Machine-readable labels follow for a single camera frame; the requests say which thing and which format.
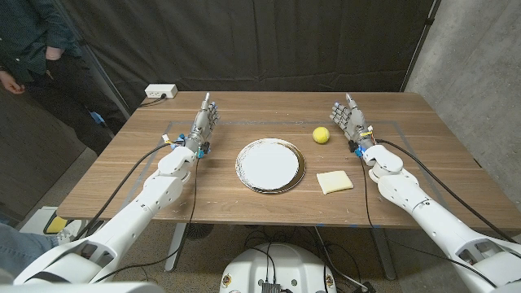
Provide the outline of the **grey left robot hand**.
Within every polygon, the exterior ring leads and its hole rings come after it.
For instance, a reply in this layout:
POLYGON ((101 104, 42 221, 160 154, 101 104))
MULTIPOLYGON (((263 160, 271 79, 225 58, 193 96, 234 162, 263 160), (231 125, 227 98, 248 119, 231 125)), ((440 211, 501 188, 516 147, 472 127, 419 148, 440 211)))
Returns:
POLYGON ((209 142, 219 119, 217 105, 210 101, 210 93, 207 92, 185 139, 185 147, 196 153, 204 143, 209 142))

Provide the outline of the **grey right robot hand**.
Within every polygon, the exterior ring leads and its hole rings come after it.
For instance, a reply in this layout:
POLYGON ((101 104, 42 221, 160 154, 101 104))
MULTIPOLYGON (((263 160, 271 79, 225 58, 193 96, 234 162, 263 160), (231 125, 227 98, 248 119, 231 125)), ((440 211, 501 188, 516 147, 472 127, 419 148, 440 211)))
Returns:
POLYGON ((356 147, 359 152, 364 153, 374 145, 372 127, 366 123, 363 112, 351 94, 346 93, 345 97, 347 105, 335 103, 330 118, 342 129, 353 151, 356 147))

